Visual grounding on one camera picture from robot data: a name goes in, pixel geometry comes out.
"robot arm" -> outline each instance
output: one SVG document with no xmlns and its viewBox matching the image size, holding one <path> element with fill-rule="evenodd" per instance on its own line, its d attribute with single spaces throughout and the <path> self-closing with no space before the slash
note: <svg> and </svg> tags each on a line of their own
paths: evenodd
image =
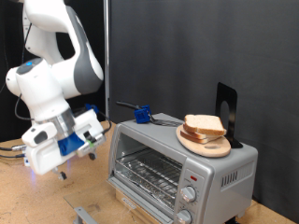
<svg viewBox="0 0 299 224">
<path fill-rule="evenodd" d="M 96 92 L 104 79 L 76 12 L 64 0 L 25 0 L 24 11 L 33 24 L 26 48 L 52 64 L 52 73 L 64 91 L 64 98 Z M 57 49 L 55 33 L 67 33 L 75 55 L 65 61 Z"/>
<path fill-rule="evenodd" d="M 41 58 L 10 69 L 7 87 L 23 99 L 35 121 L 22 140 L 30 166 L 43 175 L 75 155 L 95 154 L 106 141 L 94 110 L 74 117 L 65 100 L 97 91 L 103 71 L 77 14 L 63 0 L 25 0 L 24 12 L 32 23 L 26 48 Z M 72 58 L 61 58 L 56 32 L 69 34 Z"/>
</svg>

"bread slice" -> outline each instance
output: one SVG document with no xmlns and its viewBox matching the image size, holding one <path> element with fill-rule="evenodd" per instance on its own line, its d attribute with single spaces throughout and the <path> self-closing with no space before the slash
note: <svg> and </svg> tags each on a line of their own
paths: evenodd
<svg viewBox="0 0 299 224">
<path fill-rule="evenodd" d="M 221 119 L 210 115 L 186 115 L 184 129 L 189 133 L 224 135 Z"/>
<path fill-rule="evenodd" d="M 194 138 L 198 138 L 198 139 L 204 139 L 204 138 L 213 138 L 213 137 L 217 137 L 219 135 L 213 135 L 213 134 L 205 134 L 205 133 L 191 133 L 191 132 L 188 132 L 186 130 L 186 124 L 183 123 L 183 129 L 185 131 L 185 133 L 187 133 L 188 135 L 190 135 L 191 137 L 194 137 Z"/>
<path fill-rule="evenodd" d="M 209 137 L 209 138 L 203 138 L 203 139 L 199 139 L 199 138 L 196 138 L 196 137 L 193 137 L 191 135 L 189 135 L 185 130 L 181 130 L 180 131 L 180 136 L 192 141 L 192 142 L 195 142 L 195 143 L 200 143 L 200 144 L 205 144 L 205 143 L 208 143 L 210 141 L 213 141 L 213 140 L 216 140 L 218 138 L 220 138 L 220 136 L 215 136 L 214 137 Z"/>
</svg>

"blue gripper part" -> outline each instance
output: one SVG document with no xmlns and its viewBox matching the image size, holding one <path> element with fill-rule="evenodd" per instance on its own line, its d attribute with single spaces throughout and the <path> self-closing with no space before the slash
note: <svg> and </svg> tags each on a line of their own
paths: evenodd
<svg viewBox="0 0 299 224">
<path fill-rule="evenodd" d="M 150 121 L 150 116 L 148 112 L 151 114 L 149 105 L 142 105 L 142 109 L 137 109 L 134 111 L 134 115 L 137 123 L 146 123 Z"/>
<path fill-rule="evenodd" d="M 84 142 L 76 135 L 76 133 L 72 133 L 65 139 L 58 141 L 58 146 L 62 156 L 68 155 L 83 145 Z"/>
<path fill-rule="evenodd" d="M 85 104 L 85 107 L 86 107 L 87 110 L 93 109 L 95 114 L 99 113 L 99 109 L 97 108 L 96 105 Z"/>
</svg>

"black stand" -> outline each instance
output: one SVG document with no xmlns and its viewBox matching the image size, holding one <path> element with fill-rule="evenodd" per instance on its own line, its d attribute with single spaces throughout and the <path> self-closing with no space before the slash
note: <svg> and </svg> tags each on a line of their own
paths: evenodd
<svg viewBox="0 0 299 224">
<path fill-rule="evenodd" d="M 228 121 L 228 130 L 225 137 L 230 142 L 232 148 L 242 148 L 242 144 L 234 139 L 235 134 L 235 112 L 236 112 L 236 91 L 222 83 L 218 83 L 217 88 L 217 100 L 216 100 L 216 110 L 215 115 L 217 117 L 221 116 L 221 105 L 224 101 L 229 106 L 230 115 Z"/>
<path fill-rule="evenodd" d="M 237 221 L 235 221 L 235 217 L 232 217 L 228 221 L 225 222 L 225 224 L 239 224 Z"/>
</svg>

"red indicator light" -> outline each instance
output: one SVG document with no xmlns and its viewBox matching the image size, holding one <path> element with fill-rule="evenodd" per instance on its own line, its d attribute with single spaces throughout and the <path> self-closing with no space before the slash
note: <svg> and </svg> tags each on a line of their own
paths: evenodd
<svg viewBox="0 0 299 224">
<path fill-rule="evenodd" d="M 192 179 L 192 180 L 194 180 L 194 181 L 196 181 L 196 180 L 197 180 L 197 178 L 196 178 L 196 177 L 194 177 L 194 176 L 191 176 L 191 179 Z"/>
</svg>

